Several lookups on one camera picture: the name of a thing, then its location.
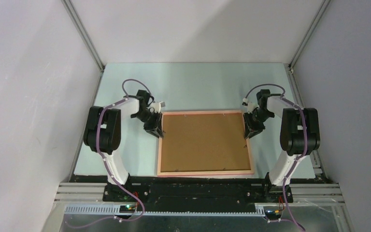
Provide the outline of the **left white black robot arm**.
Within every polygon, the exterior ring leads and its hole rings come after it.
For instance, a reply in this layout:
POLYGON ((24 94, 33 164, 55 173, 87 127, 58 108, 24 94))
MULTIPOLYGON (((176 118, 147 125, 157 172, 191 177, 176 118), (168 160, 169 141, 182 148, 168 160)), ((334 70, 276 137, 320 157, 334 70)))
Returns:
POLYGON ((122 139, 122 121, 136 118, 143 123, 143 129, 148 134, 163 138, 163 107, 165 102, 155 101, 146 90, 138 90, 136 95, 125 96, 104 107, 92 106, 89 109, 84 144, 101 156, 108 182, 117 185, 114 194, 121 201, 128 201, 133 196, 133 187, 126 184, 129 173, 117 152, 122 139))

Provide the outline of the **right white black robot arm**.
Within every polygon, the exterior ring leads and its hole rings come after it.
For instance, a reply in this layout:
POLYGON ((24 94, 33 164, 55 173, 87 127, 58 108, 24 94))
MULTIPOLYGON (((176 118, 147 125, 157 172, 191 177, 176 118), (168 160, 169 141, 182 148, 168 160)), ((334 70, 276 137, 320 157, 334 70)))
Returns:
POLYGON ((318 111, 303 108, 283 94, 272 94, 268 89, 260 90, 256 98, 257 103, 247 97, 242 100, 242 105, 247 108, 243 114, 246 139, 262 133, 267 119, 278 116, 282 120, 279 136, 282 152, 266 174, 261 190, 264 200, 274 202, 287 192, 292 174, 301 161, 320 147, 318 111))

